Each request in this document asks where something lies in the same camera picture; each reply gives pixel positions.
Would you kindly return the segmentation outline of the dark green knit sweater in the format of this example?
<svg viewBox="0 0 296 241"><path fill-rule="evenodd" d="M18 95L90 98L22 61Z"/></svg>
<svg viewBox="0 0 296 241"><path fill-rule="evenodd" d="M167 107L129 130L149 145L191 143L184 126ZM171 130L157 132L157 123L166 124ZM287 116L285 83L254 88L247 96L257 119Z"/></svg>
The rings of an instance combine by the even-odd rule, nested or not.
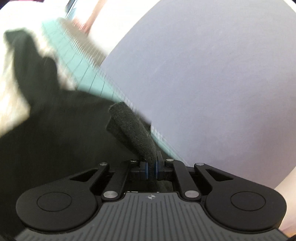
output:
<svg viewBox="0 0 296 241"><path fill-rule="evenodd" d="M149 124L123 102L65 90L56 62L41 56L24 30L6 31L13 72L29 117L1 137L1 234L24 226L43 232L77 228L100 205L108 168L148 163L157 148Z"/></svg>

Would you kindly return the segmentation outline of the grey-blue headboard panel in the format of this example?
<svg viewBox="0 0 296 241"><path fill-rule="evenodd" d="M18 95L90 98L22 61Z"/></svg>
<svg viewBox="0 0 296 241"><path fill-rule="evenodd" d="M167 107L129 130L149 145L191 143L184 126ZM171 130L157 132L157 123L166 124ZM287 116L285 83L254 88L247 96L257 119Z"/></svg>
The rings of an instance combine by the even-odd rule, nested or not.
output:
<svg viewBox="0 0 296 241"><path fill-rule="evenodd" d="M292 1L160 1L101 68L189 165L271 188L295 167Z"/></svg>

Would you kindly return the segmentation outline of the patterned bed sheet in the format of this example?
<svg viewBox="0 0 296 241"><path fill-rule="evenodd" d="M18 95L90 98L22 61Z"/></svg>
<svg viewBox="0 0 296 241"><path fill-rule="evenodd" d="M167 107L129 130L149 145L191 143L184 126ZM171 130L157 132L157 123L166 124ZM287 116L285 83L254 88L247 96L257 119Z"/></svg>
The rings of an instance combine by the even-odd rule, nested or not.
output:
<svg viewBox="0 0 296 241"><path fill-rule="evenodd" d="M63 60L82 89L61 86L55 60L39 53L30 32L5 31L4 41L13 52L13 73L30 113L1 137L1 168L155 160L158 146L149 124L126 104L99 96L106 85L99 83L92 66L74 52L57 24L51 24L48 33L57 34Z"/></svg>

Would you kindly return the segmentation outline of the pink floral curtain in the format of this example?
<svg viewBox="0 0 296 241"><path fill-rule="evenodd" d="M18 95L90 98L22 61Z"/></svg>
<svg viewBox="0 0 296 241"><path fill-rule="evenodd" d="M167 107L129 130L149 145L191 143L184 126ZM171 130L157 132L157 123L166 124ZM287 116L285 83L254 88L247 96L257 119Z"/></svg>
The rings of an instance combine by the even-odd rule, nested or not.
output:
<svg viewBox="0 0 296 241"><path fill-rule="evenodd" d="M75 20L75 25L79 28L79 30L81 30L85 34L89 33L93 23L95 22L99 12L101 11L105 3L105 0L96 1L96 5L92 9L91 14L86 21Z"/></svg>

